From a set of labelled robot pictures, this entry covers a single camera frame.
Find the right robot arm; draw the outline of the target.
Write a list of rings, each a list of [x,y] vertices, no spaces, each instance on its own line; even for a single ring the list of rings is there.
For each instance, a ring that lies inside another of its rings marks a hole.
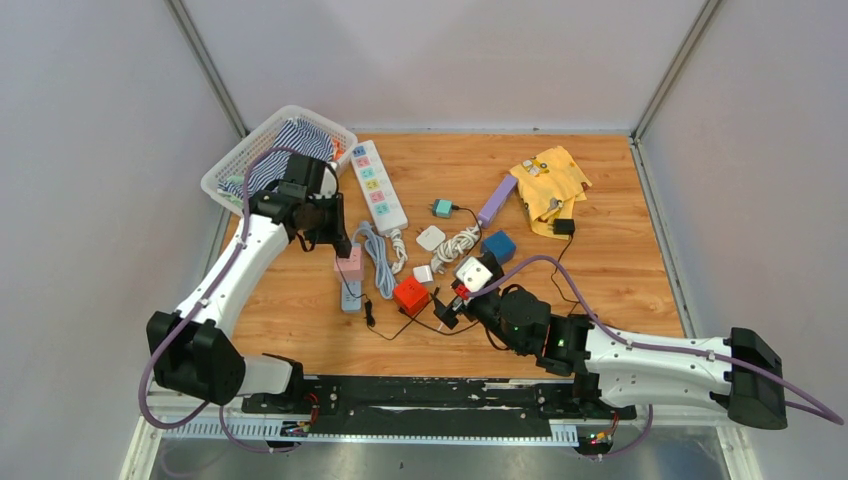
[[[638,334],[602,327],[587,314],[557,315],[517,285],[437,301],[434,313],[450,328],[460,315],[476,320],[507,349],[534,357],[539,368],[572,377],[571,403],[584,417],[652,404],[715,410],[761,430],[788,425],[782,360],[747,328],[700,339]]]

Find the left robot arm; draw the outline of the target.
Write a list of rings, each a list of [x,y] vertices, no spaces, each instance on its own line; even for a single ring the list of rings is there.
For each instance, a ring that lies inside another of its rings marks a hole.
[[[144,387],[155,383],[215,405],[267,394],[283,413],[304,405],[301,364],[272,354],[244,356],[231,340],[259,280],[291,243],[305,252],[330,245],[340,258],[351,253],[335,167],[287,153],[281,178],[244,195],[237,232],[206,277],[173,312],[156,312],[148,321]]]

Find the pink cube socket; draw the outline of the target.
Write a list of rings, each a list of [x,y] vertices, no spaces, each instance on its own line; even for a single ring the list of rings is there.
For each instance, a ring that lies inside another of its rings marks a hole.
[[[353,244],[350,255],[347,258],[336,257],[333,266],[336,277],[340,282],[363,281],[365,268],[361,246]]]

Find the small black power adapter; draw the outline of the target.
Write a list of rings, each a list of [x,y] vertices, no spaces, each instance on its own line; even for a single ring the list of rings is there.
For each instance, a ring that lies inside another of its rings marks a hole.
[[[349,239],[337,240],[334,245],[336,256],[339,259],[348,259],[352,252],[352,243]]]

